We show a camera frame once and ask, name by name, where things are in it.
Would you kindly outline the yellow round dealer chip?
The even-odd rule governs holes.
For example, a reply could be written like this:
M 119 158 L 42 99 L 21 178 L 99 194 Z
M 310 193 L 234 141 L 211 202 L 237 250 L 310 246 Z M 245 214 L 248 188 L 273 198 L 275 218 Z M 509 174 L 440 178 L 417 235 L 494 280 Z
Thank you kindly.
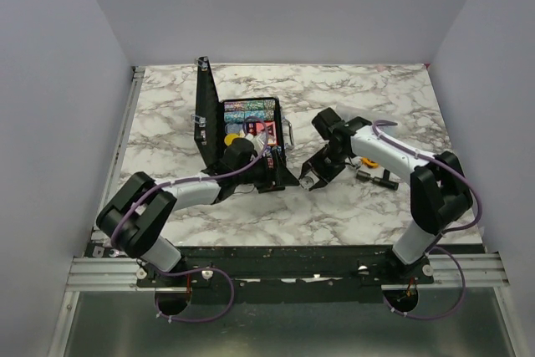
M 236 139 L 238 139 L 240 137 L 239 134 L 236 134 L 236 133 L 231 133 L 231 134 L 228 134 L 225 136 L 224 138 L 224 144 L 226 146 L 230 146 L 232 144 L 232 142 Z

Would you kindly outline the red playing card deck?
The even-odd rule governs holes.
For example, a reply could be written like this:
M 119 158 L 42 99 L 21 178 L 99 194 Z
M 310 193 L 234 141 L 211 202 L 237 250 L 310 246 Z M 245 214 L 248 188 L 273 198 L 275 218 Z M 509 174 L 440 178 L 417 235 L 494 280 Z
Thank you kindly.
M 262 140 L 267 139 L 267 143 L 270 146 L 275 146 L 278 144 L 276 124 L 274 121 L 266 121 L 264 124 L 257 122 L 256 132 L 257 136 L 259 136 Z

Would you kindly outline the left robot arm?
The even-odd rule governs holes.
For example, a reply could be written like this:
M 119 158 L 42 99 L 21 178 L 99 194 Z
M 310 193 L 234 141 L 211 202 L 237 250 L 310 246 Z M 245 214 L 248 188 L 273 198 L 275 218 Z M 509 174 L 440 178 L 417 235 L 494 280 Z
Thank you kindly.
M 115 249 L 156 268 L 168 286 L 185 276 L 182 254 L 161 236 L 170 214 L 200 205 L 215 205 L 234 194 L 238 186 L 253 185 L 260 193 L 298 186 L 279 150 L 255 149 L 253 138 L 237 138 L 222 157 L 200 173 L 158 184 L 136 172 L 100 211 L 96 226 Z

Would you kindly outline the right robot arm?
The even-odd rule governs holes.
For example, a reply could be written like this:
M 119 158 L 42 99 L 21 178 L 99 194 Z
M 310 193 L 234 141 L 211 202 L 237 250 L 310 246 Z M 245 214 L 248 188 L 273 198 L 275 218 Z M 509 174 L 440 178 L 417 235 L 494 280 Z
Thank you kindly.
M 382 130 L 394 121 L 361 116 L 346 121 L 327 108 L 312 125 L 326 144 L 302 164 L 299 180 L 308 190 L 326 187 L 355 157 L 378 163 L 409 186 L 411 222 L 384 265 L 390 281 L 405 282 L 415 273 L 415 263 L 473 206 L 459 159 L 449 151 L 433 154 L 395 139 Z

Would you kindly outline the white poker chip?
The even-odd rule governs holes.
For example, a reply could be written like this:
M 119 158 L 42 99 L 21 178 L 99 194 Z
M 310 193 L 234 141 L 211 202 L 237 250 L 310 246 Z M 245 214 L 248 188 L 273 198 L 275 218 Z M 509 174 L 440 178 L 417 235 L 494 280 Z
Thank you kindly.
M 309 176 L 305 176 L 300 180 L 300 185 L 303 189 L 308 190 L 314 185 L 314 180 Z

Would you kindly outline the black poker chip case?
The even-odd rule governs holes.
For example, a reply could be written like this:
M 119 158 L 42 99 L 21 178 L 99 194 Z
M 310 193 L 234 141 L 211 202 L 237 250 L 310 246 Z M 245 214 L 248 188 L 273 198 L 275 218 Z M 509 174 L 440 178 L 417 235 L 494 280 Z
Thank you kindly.
M 231 133 L 239 134 L 239 138 L 244 138 L 248 133 L 256 135 L 257 122 L 275 122 L 278 144 L 270 146 L 267 139 L 264 150 L 266 152 L 269 146 L 277 147 L 286 158 L 279 99 L 275 96 L 221 99 L 209 58 L 198 58 L 196 67 L 195 112 L 191 120 L 194 124 L 193 138 L 206 167 L 219 174 L 219 160 L 228 147 L 224 144 L 225 136 Z

